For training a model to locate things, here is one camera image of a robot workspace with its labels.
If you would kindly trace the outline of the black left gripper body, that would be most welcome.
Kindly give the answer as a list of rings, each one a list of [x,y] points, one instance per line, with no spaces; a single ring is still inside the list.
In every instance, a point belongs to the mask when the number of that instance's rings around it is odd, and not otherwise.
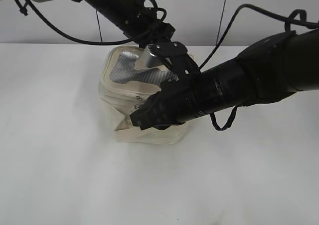
[[[145,48],[149,44],[157,42],[169,42],[175,33],[175,28],[170,23],[157,19],[149,27],[150,32],[136,41],[139,48]]]

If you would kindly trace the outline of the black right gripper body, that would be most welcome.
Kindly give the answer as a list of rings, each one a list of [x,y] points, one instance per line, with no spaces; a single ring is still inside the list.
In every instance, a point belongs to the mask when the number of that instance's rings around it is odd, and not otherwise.
[[[194,92],[195,84],[190,79],[165,83],[160,92],[147,100],[149,126],[175,126],[201,117]]]

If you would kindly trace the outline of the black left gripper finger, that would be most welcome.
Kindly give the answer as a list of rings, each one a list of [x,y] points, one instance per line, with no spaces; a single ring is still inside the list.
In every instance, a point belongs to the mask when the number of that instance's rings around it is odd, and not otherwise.
[[[135,69],[151,69],[160,66],[163,66],[162,62],[153,54],[149,46],[145,47],[141,56],[135,62]]]

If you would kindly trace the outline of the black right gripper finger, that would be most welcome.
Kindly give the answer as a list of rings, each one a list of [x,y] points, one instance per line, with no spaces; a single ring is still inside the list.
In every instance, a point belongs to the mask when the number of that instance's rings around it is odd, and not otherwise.
[[[147,114],[148,111],[152,108],[156,96],[157,95],[150,96],[135,112],[132,112],[130,114],[130,120],[134,127],[139,127],[141,130],[146,130],[149,128],[164,130],[163,125],[156,125]]]

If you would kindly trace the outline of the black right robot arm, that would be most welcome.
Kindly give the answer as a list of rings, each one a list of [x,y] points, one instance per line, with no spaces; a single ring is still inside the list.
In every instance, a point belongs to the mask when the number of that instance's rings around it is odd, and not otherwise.
[[[265,38],[235,58],[161,84],[160,92],[130,115],[141,130],[167,129],[210,116],[213,127],[231,127],[237,109],[279,102],[319,87],[319,32],[283,32]]]

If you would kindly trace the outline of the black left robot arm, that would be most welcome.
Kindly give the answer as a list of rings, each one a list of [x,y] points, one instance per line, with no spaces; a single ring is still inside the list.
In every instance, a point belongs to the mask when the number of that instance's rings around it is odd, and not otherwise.
[[[71,0],[85,1],[108,19],[126,36],[125,40],[112,42],[93,42],[74,38],[55,27],[34,5],[34,2],[52,0],[14,0],[19,11],[27,15],[30,7],[38,17],[53,31],[76,43],[86,45],[122,45],[135,42],[141,48],[157,42],[169,42],[175,32],[174,27],[165,23],[167,12],[155,0]]]

